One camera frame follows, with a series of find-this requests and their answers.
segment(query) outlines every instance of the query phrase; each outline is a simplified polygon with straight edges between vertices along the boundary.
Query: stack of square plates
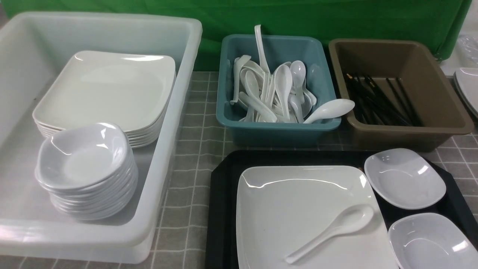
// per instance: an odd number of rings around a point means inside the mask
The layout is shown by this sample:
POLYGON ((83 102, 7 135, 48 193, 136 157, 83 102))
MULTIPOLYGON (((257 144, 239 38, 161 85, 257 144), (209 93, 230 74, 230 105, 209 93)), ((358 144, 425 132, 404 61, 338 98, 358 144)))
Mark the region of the stack of square plates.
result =
POLYGON ((454 79, 462 102, 478 118, 478 68, 460 68, 455 72, 454 79))
POLYGON ((97 122, 117 124, 131 147, 154 142, 174 85, 169 56, 82 51, 33 111, 44 137, 97 122))

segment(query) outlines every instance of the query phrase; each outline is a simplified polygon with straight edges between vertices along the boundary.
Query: white plastic bin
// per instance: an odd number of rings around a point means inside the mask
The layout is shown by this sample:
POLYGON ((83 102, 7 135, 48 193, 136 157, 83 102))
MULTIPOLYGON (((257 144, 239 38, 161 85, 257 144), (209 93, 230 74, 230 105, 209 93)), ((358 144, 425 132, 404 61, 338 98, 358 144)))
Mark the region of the white plastic bin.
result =
POLYGON ((139 263, 150 252, 202 33, 194 19, 27 12, 0 30, 0 255, 139 263), (43 137, 32 110, 82 50, 169 55, 177 78, 157 143, 134 151, 140 180, 117 215, 79 223, 58 213, 33 170, 43 137))

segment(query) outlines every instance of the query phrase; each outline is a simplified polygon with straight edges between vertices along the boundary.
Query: translucent plastic container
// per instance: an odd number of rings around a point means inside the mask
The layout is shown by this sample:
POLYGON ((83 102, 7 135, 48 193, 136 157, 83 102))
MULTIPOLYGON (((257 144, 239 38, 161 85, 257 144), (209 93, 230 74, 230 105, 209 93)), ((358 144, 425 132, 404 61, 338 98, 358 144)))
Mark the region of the translucent plastic container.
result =
POLYGON ((202 33, 197 20, 152 15, 27 12, 0 30, 0 255, 139 263, 150 252, 202 33), (169 55, 174 85, 157 142, 136 149, 139 182, 120 213, 76 222, 57 212, 33 171, 43 137, 32 111, 83 50, 169 55))
MULTIPOLYGON (((318 106, 336 98, 332 78, 322 44, 311 37, 262 36, 264 52, 273 72, 280 64, 301 60, 307 68, 307 89, 317 97, 318 106)), ((301 123, 239 122, 246 111, 231 105, 234 91, 234 59, 252 56, 259 63, 256 39, 253 34, 233 34, 224 38, 221 48, 219 82, 217 89, 217 120, 231 131, 232 140, 241 146, 311 147, 325 132, 337 129, 341 119, 301 123)))

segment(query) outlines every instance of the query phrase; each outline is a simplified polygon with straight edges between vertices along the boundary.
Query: small white dish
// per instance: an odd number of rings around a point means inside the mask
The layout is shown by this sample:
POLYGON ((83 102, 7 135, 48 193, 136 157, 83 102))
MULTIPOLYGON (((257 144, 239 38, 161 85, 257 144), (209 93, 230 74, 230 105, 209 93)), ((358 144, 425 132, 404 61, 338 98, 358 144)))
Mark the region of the small white dish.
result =
POLYGON ((457 91, 463 103, 478 118, 478 68, 460 68, 455 72, 457 91))
POLYGON ((429 207, 446 193, 440 175, 409 149, 395 148, 374 154, 367 158, 364 169, 372 188, 399 208, 429 207))
POLYGON ((411 215, 389 229, 401 269, 475 269, 478 252, 449 219, 435 213, 411 215))
POLYGON ((344 209, 374 210, 360 232, 333 238, 293 266, 301 269, 396 269, 387 228, 365 174, 347 166, 253 167, 237 193, 239 268, 290 269, 286 257, 323 231, 344 209))
POLYGON ((175 67, 169 56, 78 52, 38 103, 33 118, 59 130, 111 122, 126 133, 142 131, 165 111, 175 67))
POLYGON ((114 175, 129 151, 125 134, 114 124, 61 131, 40 147, 38 181, 54 190, 93 186, 114 175))

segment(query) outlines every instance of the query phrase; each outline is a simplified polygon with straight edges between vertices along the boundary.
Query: stack of white bowls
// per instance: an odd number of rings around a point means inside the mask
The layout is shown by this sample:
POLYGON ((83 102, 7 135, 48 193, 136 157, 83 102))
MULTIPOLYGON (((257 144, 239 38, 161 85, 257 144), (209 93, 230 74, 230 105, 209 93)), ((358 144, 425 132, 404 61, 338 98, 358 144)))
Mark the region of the stack of white bowls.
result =
POLYGON ((130 201, 138 167, 121 129, 96 123, 46 139, 35 177, 58 211, 78 220, 97 220, 116 214, 130 201))
POLYGON ((38 103, 33 119, 44 137, 115 123, 131 147, 146 146, 159 136, 175 68, 169 56, 78 52, 38 103))

